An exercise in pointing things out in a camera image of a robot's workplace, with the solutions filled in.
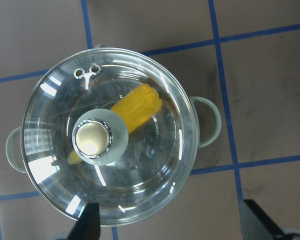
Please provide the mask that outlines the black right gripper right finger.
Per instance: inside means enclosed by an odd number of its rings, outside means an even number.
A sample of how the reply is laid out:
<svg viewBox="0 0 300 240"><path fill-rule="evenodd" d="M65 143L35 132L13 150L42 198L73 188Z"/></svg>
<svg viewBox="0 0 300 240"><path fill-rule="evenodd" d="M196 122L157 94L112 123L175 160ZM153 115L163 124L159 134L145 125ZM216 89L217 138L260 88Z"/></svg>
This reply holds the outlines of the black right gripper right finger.
<svg viewBox="0 0 300 240"><path fill-rule="evenodd" d="M244 199L241 203L240 230L244 240L290 239L252 199Z"/></svg>

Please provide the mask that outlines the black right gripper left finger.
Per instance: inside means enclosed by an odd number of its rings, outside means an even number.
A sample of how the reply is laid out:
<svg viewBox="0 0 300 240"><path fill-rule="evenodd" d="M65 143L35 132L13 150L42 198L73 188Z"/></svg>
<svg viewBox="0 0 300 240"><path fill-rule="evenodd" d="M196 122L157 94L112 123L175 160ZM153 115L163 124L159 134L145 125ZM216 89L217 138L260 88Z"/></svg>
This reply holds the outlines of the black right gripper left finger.
<svg viewBox="0 0 300 240"><path fill-rule="evenodd" d="M88 203L80 218L67 236L68 240L100 239L100 207L96 203Z"/></svg>

